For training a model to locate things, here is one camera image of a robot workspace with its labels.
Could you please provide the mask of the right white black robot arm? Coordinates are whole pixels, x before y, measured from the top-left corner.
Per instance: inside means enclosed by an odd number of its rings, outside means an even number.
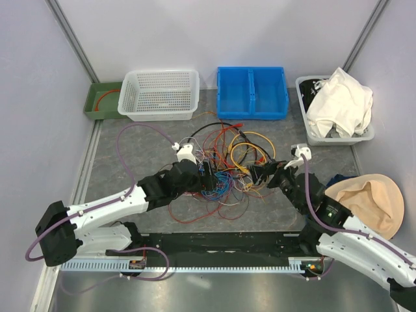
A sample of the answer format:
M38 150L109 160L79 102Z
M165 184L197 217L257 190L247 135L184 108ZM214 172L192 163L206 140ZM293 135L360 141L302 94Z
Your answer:
M307 256L330 257L366 275L389 291L390 297L408 311L415 310L415 256L366 226L338 201L324 194L324 186L306 168L287 161L271 160L251 165L255 184L279 188L307 224L298 239L299 251Z

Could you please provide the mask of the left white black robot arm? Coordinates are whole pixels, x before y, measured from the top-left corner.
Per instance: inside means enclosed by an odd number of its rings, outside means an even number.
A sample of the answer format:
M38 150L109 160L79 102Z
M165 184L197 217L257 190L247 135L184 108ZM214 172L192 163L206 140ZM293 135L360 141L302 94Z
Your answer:
M86 245L85 235L93 230L119 218L167 206L185 193L212 191L217 181L208 162L197 165L182 160L106 198L69 207L56 201L35 227L37 238L25 258L43 260L49 267L61 265Z

